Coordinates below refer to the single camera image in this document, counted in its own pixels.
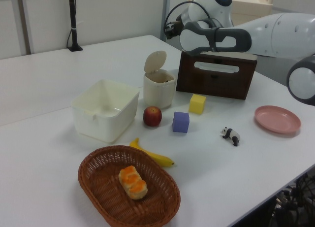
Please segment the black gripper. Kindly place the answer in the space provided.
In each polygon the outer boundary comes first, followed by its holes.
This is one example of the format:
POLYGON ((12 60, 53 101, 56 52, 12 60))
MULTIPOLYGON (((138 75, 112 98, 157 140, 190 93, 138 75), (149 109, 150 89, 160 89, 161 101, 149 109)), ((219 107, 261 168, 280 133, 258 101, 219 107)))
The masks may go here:
POLYGON ((183 23, 181 20, 166 23, 164 26, 164 34, 166 39, 172 39, 173 37, 179 36, 183 30, 183 23))

